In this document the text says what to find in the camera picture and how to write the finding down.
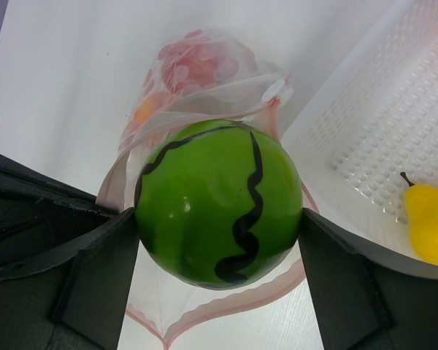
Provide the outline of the orange toy peach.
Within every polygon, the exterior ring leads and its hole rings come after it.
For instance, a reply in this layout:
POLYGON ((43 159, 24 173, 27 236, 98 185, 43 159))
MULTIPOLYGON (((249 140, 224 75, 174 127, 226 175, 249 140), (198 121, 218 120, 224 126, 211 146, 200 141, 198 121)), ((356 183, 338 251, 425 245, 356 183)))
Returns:
POLYGON ((164 110, 178 98, 177 94, 160 92, 146 97, 134 112, 133 121, 143 125, 158 110, 164 110))

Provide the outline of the green toy watermelon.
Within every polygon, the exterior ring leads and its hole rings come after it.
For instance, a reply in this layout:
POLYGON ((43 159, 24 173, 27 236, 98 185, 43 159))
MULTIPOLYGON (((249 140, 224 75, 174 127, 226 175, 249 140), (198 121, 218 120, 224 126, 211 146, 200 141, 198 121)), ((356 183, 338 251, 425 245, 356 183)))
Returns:
POLYGON ((243 122, 211 120, 155 148, 134 204, 140 240, 160 268, 224 290, 258 281, 286 258, 303 191, 278 141, 243 122))

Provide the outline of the pink toy apple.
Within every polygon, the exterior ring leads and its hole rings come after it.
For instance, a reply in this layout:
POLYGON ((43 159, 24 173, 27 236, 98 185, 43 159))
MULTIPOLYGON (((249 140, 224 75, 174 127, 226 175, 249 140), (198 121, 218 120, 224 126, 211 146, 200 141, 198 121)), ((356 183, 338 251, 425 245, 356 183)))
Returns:
POLYGON ((165 45, 158 53, 161 77, 172 93, 203 90, 223 84, 239 71, 239 61, 220 42, 181 39, 165 45))

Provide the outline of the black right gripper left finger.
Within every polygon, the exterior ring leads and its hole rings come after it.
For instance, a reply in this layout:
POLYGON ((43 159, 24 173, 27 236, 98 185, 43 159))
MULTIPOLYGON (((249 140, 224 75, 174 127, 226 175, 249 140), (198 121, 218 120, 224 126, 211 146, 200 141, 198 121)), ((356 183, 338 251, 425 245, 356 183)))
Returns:
POLYGON ((0 349, 116 349, 134 213, 0 155, 0 349))

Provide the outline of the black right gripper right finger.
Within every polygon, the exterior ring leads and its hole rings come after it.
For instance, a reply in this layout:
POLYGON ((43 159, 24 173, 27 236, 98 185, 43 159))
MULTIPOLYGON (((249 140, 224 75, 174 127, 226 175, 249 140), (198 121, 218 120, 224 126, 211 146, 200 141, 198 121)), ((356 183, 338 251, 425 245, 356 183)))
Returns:
POLYGON ((438 266, 310 209, 299 248, 325 349, 438 349, 438 266))

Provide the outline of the pale yellow toy pear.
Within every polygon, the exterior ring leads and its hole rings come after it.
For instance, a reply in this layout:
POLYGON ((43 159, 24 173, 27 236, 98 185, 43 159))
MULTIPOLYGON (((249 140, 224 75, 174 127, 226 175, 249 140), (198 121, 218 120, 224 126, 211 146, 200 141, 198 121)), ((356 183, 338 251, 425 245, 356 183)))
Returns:
POLYGON ((438 266, 438 188, 416 184, 405 172, 400 176, 408 184, 404 206, 409 222, 410 243, 423 261, 438 266))

